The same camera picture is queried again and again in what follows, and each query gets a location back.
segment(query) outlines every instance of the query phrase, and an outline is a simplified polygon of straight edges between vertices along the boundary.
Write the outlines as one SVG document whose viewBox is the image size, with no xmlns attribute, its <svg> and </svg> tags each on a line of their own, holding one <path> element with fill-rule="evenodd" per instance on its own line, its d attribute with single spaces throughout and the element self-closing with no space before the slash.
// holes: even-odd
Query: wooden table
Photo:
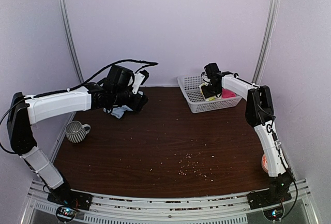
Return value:
<svg viewBox="0 0 331 224">
<path fill-rule="evenodd" d="M 128 197 L 197 197 L 268 187 L 262 147 L 235 108 L 192 114 L 179 88 L 143 88 L 140 113 L 117 119 L 102 110 L 75 120 L 92 130 L 63 141 L 55 166 L 77 190 Z"/>
</svg>

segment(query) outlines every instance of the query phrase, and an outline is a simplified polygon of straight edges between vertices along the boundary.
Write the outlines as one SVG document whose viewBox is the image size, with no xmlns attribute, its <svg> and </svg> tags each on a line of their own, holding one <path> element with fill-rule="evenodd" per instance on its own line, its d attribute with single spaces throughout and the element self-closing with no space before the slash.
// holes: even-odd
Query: blue cloth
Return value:
<svg viewBox="0 0 331 224">
<path fill-rule="evenodd" d="M 132 109 L 130 109 L 128 106 L 124 105 L 122 107 L 118 107 L 118 108 L 113 108 L 112 110 L 107 110 L 107 109 L 103 109 L 103 111 L 106 114 L 111 114 L 113 116 L 115 116 L 117 119 L 121 119 L 122 116 L 124 115 L 125 111 L 133 111 Z"/>
</svg>

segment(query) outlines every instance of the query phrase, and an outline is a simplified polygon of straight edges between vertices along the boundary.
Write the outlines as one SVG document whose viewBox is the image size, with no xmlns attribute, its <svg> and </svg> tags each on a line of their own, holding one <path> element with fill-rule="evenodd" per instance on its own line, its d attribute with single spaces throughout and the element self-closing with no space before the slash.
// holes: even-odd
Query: striped mug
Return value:
<svg viewBox="0 0 331 224">
<path fill-rule="evenodd" d="M 78 121 L 73 121 L 66 126 L 66 136 L 71 143 L 79 143 L 85 139 L 90 130 L 89 124 L 82 125 Z"/>
</svg>

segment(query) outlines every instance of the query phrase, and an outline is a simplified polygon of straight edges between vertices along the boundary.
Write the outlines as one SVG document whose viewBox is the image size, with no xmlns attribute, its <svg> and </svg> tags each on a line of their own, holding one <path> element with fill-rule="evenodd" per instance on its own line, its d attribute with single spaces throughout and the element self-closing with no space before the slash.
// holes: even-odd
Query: plastic basket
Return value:
<svg viewBox="0 0 331 224">
<path fill-rule="evenodd" d="M 181 76 L 177 80 L 188 106 L 194 114 L 235 107 L 241 100 L 241 97 L 236 95 L 236 97 L 205 101 L 199 88 L 199 85 L 203 83 L 201 76 Z"/>
</svg>

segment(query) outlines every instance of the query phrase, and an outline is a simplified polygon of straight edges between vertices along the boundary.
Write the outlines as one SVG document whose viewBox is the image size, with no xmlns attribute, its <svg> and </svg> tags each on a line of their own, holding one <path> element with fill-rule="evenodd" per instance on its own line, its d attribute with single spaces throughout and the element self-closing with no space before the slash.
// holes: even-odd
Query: pink sponge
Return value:
<svg viewBox="0 0 331 224">
<path fill-rule="evenodd" d="M 230 97 L 235 97 L 235 96 L 236 96 L 236 94 L 233 93 L 232 91 L 229 91 L 225 88 L 222 90 L 222 98 L 230 98 Z"/>
</svg>

